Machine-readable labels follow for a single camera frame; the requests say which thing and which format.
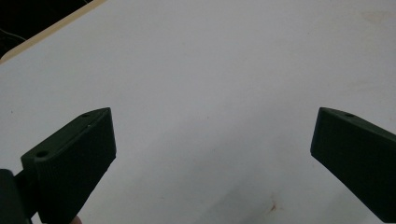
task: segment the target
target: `white table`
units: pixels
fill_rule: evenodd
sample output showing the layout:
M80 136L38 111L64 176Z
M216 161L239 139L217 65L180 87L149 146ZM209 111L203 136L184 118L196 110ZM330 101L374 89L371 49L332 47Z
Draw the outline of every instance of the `white table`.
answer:
M391 0L106 1L0 65L0 164L110 106L84 224L381 223L309 148L320 106L396 133L395 36Z

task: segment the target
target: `screw hole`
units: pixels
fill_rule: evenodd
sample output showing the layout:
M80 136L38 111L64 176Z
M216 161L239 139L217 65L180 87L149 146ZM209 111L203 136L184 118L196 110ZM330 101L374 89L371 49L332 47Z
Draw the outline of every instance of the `screw hole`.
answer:
M48 155L48 151L40 151L37 154L35 154L38 158L43 158L46 157Z

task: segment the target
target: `white surface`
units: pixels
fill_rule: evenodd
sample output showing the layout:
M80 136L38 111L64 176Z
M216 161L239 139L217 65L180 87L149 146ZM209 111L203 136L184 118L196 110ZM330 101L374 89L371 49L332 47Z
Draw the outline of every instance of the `white surface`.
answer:
M84 224L381 223L309 148L320 106L396 133L395 36L392 0L106 1L0 65L1 167L110 106Z

